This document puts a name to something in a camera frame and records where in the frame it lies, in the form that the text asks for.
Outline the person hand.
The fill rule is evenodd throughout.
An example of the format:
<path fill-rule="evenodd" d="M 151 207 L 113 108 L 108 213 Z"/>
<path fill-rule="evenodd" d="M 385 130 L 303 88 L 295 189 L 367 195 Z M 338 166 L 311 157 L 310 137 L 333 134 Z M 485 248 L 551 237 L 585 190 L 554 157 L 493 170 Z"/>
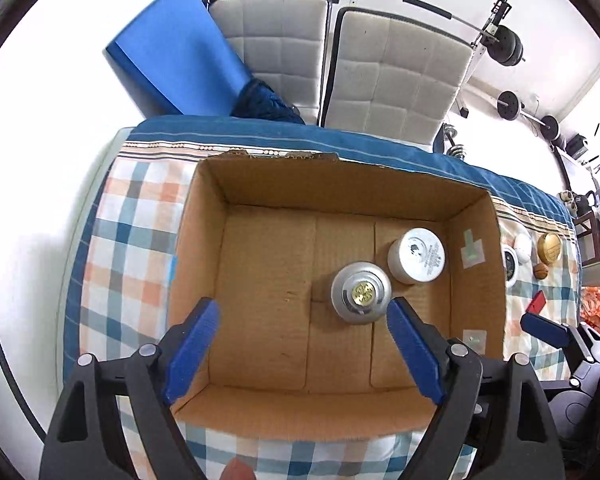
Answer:
<path fill-rule="evenodd" d="M 253 469 L 246 463 L 238 460 L 237 457 L 232 458 L 224 467 L 220 480 L 256 480 L 256 474 Z"/>

